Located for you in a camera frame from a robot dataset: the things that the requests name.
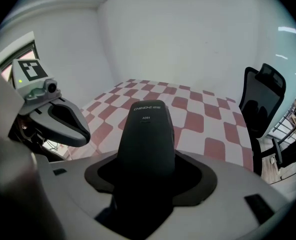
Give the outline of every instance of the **chair armrest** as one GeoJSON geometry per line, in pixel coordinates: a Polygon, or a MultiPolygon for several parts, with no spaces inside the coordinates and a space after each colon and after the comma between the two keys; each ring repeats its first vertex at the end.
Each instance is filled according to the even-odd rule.
{"type": "Polygon", "coordinates": [[[273,147],[276,152],[276,156],[275,156],[276,161],[280,165],[280,164],[282,164],[281,150],[280,150],[279,144],[275,138],[272,138],[272,144],[273,144],[273,147]]]}

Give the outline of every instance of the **office chair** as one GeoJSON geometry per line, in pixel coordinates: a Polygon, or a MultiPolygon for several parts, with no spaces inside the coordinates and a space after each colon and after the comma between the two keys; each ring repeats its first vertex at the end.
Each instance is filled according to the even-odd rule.
{"type": "Polygon", "coordinates": [[[245,69],[239,107],[250,136],[253,171],[258,175],[261,175],[262,160],[257,138],[262,137],[267,130],[283,101],[285,90],[285,79],[270,65],[262,64],[260,71],[251,67],[245,69]]]}
{"type": "Polygon", "coordinates": [[[277,142],[277,140],[273,138],[272,143],[273,147],[262,152],[261,158],[267,157],[271,154],[276,154],[275,160],[278,169],[285,168],[291,163],[296,162],[296,140],[284,150],[280,149],[282,141],[277,142]]]}

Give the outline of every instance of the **window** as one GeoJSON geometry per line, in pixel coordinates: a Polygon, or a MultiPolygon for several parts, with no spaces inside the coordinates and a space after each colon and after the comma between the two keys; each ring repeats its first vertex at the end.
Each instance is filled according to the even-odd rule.
{"type": "Polygon", "coordinates": [[[22,47],[15,53],[11,54],[0,64],[2,76],[6,81],[12,81],[12,62],[14,59],[38,59],[38,52],[35,42],[31,42],[22,47]]]}

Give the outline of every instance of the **chair backrest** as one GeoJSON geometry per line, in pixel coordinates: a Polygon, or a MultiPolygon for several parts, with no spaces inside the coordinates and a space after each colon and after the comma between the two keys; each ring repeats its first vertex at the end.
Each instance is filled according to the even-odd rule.
{"type": "Polygon", "coordinates": [[[268,64],[262,64],[260,71],[251,67],[245,69],[239,107],[251,137],[260,138],[267,130],[285,90],[285,79],[268,64]]]}

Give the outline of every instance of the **red and white tiles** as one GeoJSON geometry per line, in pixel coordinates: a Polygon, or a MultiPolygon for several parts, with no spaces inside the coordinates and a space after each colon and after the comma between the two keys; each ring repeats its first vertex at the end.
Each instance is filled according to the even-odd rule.
{"type": "Polygon", "coordinates": [[[118,84],[81,109],[91,140],[80,148],[69,147],[72,159],[117,150],[130,106],[140,100],[162,100],[169,107],[176,149],[253,170],[248,131],[234,100],[183,85],[136,79],[118,84]]]}

